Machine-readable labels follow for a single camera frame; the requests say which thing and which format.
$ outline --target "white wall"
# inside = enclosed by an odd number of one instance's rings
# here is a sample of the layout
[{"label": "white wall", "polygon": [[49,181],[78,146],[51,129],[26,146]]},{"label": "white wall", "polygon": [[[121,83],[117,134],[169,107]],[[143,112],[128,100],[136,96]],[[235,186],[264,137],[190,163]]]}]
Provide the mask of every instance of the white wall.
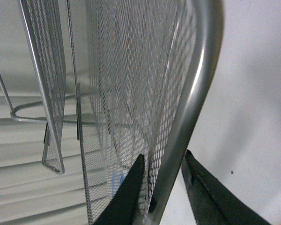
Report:
[{"label": "white wall", "polygon": [[188,149],[245,204],[280,225],[281,0],[224,3],[220,59]]}]

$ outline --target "metal rod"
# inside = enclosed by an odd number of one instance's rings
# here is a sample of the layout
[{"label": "metal rod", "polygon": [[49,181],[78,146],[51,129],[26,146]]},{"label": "metal rod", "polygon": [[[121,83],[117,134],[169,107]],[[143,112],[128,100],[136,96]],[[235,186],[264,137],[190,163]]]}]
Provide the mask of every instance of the metal rod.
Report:
[{"label": "metal rod", "polygon": [[13,105],[11,104],[11,101],[10,101],[10,98],[9,98],[9,96],[8,96],[8,93],[7,93],[5,84],[4,84],[4,82],[3,82],[3,79],[2,79],[2,77],[1,77],[1,74],[0,74],[0,87],[1,87],[1,89],[2,89],[2,91],[3,91],[3,93],[4,93],[4,97],[5,97],[5,100],[7,101],[9,110],[10,110],[10,112],[12,112],[14,108],[13,108]]},{"label": "metal rod", "polygon": [[165,146],[146,225],[160,223],[187,145],[207,95],[222,42],[222,2],[193,1],[197,36],[192,60]]}]

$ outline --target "wire rack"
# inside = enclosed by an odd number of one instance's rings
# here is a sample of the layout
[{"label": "wire rack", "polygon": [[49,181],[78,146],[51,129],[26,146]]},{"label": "wire rack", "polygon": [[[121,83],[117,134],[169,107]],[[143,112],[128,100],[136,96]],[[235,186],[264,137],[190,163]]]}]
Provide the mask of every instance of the wire rack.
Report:
[{"label": "wire rack", "polygon": [[[89,224],[142,154],[140,220],[158,224],[214,74],[221,2],[66,0],[76,91],[68,97],[58,1],[19,2],[43,101],[13,108],[0,75],[11,117],[47,122],[42,163],[58,174],[63,124],[77,126]],[[69,98],[77,121],[63,121]],[[46,120],[16,115],[37,105]]]},{"label": "wire rack", "polygon": [[[145,220],[196,38],[191,1],[67,1],[89,223],[139,154]],[[100,184],[92,185],[93,176]]]}]

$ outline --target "mesh panel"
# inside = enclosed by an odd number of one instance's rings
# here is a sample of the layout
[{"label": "mesh panel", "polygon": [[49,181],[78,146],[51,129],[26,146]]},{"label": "mesh panel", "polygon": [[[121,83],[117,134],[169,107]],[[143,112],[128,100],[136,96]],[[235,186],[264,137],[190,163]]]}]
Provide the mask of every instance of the mesh panel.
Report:
[{"label": "mesh panel", "polygon": [[[100,216],[140,153],[145,156],[145,176],[139,209],[145,219],[192,57],[192,2],[68,3],[89,223]],[[84,125],[88,121],[97,126]],[[96,190],[93,173],[102,182]]]},{"label": "mesh panel", "polygon": [[60,152],[64,116],[66,66],[58,2],[57,0],[22,0],[21,4],[28,9],[24,12],[24,16],[31,22],[32,30],[28,32],[34,34],[36,46],[33,48],[39,57],[38,66],[44,76],[42,94],[48,95],[50,99],[49,102],[44,102],[44,106],[48,107],[48,111],[52,114],[53,118],[49,120],[52,121],[53,130],[57,134],[56,146],[54,136],[47,128],[42,163],[60,172],[63,166],[60,164],[62,159],[58,151]]}]

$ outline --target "metal mesh basket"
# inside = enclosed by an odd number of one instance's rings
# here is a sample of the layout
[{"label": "metal mesh basket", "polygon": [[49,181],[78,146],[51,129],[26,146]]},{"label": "metal mesh basket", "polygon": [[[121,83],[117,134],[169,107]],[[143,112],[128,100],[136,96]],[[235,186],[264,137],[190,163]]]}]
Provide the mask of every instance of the metal mesh basket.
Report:
[{"label": "metal mesh basket", "polygon": [[62,174],[61,135],[65,106],[66,64],[57,0],[20,0],[47,117],[42,163]]},{"label": "metal mesh basket", "polygon": [[192,1],[67,4],[89,223],[109,204],[139,154],[145,156],[139,196],[145,219],[192,59]]}]

